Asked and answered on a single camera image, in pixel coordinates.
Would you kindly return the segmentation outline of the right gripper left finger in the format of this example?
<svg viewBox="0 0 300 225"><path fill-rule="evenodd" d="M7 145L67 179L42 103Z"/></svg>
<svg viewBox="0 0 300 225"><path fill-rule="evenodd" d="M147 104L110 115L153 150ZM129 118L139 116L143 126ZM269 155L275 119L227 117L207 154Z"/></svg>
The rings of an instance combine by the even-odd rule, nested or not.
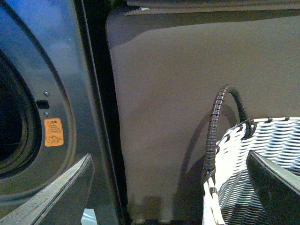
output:
<svg viewBox="0 0 300 225"><path fill-rule="evenodd" d="M86 154L52 183L0 220L2 225L80 225L94 163Z"/></svg>

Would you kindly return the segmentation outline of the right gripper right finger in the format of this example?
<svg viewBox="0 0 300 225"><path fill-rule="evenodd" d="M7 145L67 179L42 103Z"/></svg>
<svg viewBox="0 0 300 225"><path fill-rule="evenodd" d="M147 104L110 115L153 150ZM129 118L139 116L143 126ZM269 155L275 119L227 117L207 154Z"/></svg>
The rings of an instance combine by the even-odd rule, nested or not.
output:
<svg viewBox="0 0 300 225"><path fill-rule="evenodd" d="M251 185L272 225L300 223L300 177L251 150L246 159Z"/></svg>

